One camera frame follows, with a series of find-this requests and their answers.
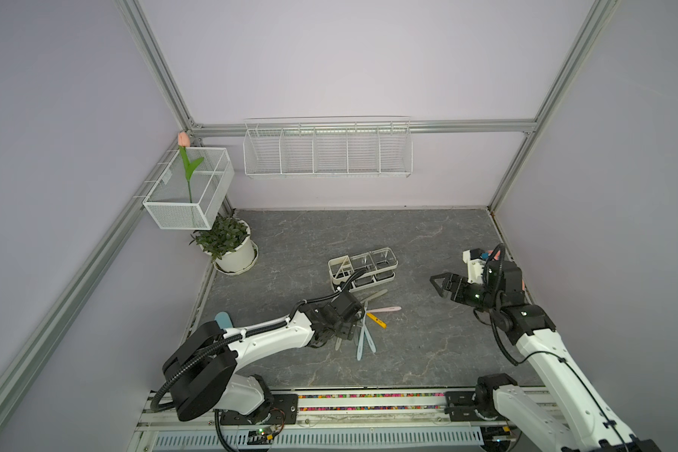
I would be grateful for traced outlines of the artificial pink tulip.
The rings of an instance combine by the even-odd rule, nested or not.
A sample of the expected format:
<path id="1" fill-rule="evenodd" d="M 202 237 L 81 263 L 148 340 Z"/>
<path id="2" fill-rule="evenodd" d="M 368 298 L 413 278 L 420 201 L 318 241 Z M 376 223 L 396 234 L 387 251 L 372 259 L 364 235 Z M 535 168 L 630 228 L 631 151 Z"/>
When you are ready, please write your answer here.
<path id="1" fill-rule="evenodd" d="M 188 199 L 190 203 L 192 203 L 193 202 L 193 193 L 191 185 L 192 176 L 194 175 L 196 169 L 198 169 L 201 166 L 201 163 L 203 163 L 203 160 L 205 159 L 203 157 L 198 157 L 194 160 L 191 160 L 189 158 L 188 147 L 191 146 L 191 141 L 188 136 L 188 133 L 180 132 L 177 136 L 177 144 L 180 158 L 182 160 L 184 167 L 186 186 L 188 187 Z"/>

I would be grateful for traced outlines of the beige toothbrush holder tray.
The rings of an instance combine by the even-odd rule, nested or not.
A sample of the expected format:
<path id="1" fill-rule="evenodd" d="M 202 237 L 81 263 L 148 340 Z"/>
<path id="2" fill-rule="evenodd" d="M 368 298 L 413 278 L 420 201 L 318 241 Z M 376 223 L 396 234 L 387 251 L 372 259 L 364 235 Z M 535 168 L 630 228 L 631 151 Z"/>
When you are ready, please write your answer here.
<path id="1" fill-rule="evenodd" d="M 350 283 L 348 291 L 360 291 L 392 282 L 399 260 L 391 248 L 335 257 L 328 262 L 331 286 L 339 291 Z"/>

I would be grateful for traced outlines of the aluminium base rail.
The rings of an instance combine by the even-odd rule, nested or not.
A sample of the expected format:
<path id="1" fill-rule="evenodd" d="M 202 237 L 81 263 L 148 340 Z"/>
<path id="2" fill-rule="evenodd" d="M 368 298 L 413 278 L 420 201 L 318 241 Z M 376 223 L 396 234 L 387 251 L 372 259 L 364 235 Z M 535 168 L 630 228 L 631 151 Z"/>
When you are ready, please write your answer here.
<path id="1" fill-rule="evenodd" d="M 580 451 L 559 403 L 543 387 L 508 390 L 510 414 L 481 414 L 468 387 L 276 390 L 269 417 L 211 411 L 181 422 L 145 411 L 131 451 L 513 451 L 527 440 L 542 451 Z"/>

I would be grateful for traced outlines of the yellow toothbrush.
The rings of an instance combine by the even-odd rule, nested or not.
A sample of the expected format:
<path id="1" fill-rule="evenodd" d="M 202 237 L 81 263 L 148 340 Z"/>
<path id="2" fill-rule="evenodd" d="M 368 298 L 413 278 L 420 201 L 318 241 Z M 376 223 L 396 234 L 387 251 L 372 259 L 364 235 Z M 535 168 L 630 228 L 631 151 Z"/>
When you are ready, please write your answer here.
<path id="1" fill-rule="evenodd" d="M 369 319 L 371 319 L 372 321 L 374 321 L 376 324 L 378 324 L 382 329 L 385 329 L 385 330 L 387 329 L 386 323 L 383 322 L 382 320 L 380 320 L 379 318 L 377 318 L 374 314 L 372 314 L 372 313 L 367 313 L 366 316 L 367 316 Z"/>

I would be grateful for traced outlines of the teal hand shovel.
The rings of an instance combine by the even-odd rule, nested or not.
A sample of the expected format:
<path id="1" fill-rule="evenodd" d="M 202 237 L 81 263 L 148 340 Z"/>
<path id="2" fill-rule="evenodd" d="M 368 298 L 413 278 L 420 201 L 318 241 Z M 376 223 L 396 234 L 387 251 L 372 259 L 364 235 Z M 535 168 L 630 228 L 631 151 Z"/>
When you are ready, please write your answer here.
<path id="1" fill-rule="evenodd" d="M 227 330 L 227 329 L 230 329 L 231 327 L 233 327 L 233 322 L 232 322 L 229 314 L 226 313 L 226 312 L 219 312 L 218 314 L 216 314 L 215 321 L 217 322 L 218 327 L 220 327 L 224 330 Z"/>

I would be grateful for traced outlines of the light blue toothbrush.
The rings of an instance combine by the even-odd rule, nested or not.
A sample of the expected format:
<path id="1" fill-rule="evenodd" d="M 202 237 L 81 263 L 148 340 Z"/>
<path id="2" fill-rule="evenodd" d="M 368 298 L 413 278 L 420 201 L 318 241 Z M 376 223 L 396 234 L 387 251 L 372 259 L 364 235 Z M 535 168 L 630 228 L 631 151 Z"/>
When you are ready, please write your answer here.
<path id="1" fill-rule="evenodd" d="M 356 350 L 356 360 L 362 361 L 363 359 L 363 349 L 365 348 L 365 326 L 362 325 L 360 328 L 359 339 Z"/>
<path id="2" fill-rule="evenodd" d="M 361 330 L 361 336 L 363 337 L 362 342 L 366 343 L 367 346 L 369 346 L 369 349 L 372 353 L 376 353 L 377 352 L 376 344 L 373 340 L 373 337 L 372 337 L 370 331 L 367 328 L 366 319 L 367 319 L 367 316 L 365 316 L 363 318 L 363 322 L 362 322 L 362 330 Z"/>

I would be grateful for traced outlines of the potted green plant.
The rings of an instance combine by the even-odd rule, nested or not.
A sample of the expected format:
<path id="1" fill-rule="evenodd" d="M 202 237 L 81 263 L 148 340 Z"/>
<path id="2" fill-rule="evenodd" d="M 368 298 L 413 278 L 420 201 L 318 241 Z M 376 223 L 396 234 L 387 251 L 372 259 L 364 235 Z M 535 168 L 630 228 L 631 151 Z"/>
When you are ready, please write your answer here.
<path id="1" fill-rule="evenodd" d="M 216 271 L 237 276 L 252 269 L 258 259 L 258 247 L 252 240 L 249 224 L 235 216 L 218 215 L 210 230 L 196 230 L 191 244 L 210 256 Z"/>

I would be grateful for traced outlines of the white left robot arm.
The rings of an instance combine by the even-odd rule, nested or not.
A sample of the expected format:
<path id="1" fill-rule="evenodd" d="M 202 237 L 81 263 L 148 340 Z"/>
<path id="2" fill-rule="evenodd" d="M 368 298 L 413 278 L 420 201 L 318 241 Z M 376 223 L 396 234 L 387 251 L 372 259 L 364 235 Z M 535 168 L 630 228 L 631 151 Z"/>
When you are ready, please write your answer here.
<path id="1" fill-rule="evenodd" d="M 212 410 L 235 412 L 249 424 L 268 420 L 276 407 L 259 375 L 240 370 L 295 348 L 321 348 L 331 339 L 352 339 L 365 307 L 350 292 L 299 301 L 275 320 L 222 329 L 216 320 L 201 325 L 162 366 L 165 382 L 156 390 L 150 412 L 174 410 L 188 422 Z"/>

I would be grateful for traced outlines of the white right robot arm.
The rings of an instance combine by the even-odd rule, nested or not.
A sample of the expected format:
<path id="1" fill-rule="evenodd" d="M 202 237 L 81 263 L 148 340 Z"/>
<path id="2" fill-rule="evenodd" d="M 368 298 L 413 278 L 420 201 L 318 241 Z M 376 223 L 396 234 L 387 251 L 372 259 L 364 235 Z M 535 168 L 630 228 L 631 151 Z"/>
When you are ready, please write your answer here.
<path id="1" fill-rule="evenodd" d="M 546 412 L 509 375 L 481 377 L 475 410 L 503 417 L 542 451 L 657 451 L 610 408 L 568 352 L 557 326 L 527 301 L 518 265 L 495 258 L 470 259 L 468 273 L 429 280 L 437 293 L 489 316 L 493 338 L 515 366 L 530 365 L 553 397 L 563 420 Z"/>

